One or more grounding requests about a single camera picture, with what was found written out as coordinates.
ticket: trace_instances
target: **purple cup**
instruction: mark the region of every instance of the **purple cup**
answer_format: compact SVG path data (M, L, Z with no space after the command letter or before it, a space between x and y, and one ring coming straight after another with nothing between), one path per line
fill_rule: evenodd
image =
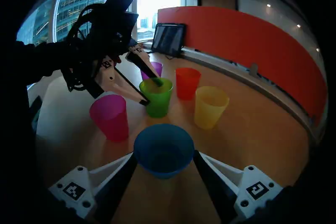
M161 77L161 74L162 74L162 64L159 63L159 62L150 62L150 63L155 68L155 70L158 73L158 75ZM149 79L149 77L143 71L141 71L141 77L142 77L142 80Z

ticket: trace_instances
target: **red cup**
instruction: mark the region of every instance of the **red cup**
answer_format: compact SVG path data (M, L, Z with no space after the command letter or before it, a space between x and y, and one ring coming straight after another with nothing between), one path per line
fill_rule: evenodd
M121 142L129 137L126 101L119 95L106 95L90 107L90 117L107 139Z
M177 97L181 100L192 100L200 81L201 73L193 68L177 68L175 73Z

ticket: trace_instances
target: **orange cup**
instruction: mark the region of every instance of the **orange cup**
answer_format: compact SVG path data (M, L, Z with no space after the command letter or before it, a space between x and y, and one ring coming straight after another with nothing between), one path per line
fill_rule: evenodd
M177 97L181 100L192 100L198 83L201 78L201 73L193 68L177 68L176 73L176 88Z

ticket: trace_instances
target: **plastic cup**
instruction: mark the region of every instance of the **plastic cup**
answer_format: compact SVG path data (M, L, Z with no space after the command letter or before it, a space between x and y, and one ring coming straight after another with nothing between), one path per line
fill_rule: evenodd
M159 179L171 178L183 170L194 155L194 142L182 128L171 124L150 126L134 141L138 163Z
M177 97L182 100L192 100L200 81L201 73L193 68L177 68L175 73Z
M150 62L150 63L155 68L155 70L158 73L158 75L161 77L161 74L162 74L162 64L159 63L159 62ZM141 77L142 77L142 80L149 79L149 77L143 71L141 71Z
M196 91L194 122L201 129L212 129L229 103L227 94L216 87Z
M154 81L161 81L158 87ZM150 100L146 106L146 112L150 117L161 118L168 113L169 101L173 83L165 78L145 79L139 85L141 92Z
M129 137L126 101L119 95L106 95L90 107L90 117L107 139L124 141Z

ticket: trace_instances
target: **green cup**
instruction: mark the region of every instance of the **green cup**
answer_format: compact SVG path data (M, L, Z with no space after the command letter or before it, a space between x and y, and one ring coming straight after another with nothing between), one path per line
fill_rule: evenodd
M162 86L158 87L154 81L161 81ZM164 117L168 113L173 83L165 78L145 79L140 83L139 88L150 100L150 103L146 106L147 114L154 118Z

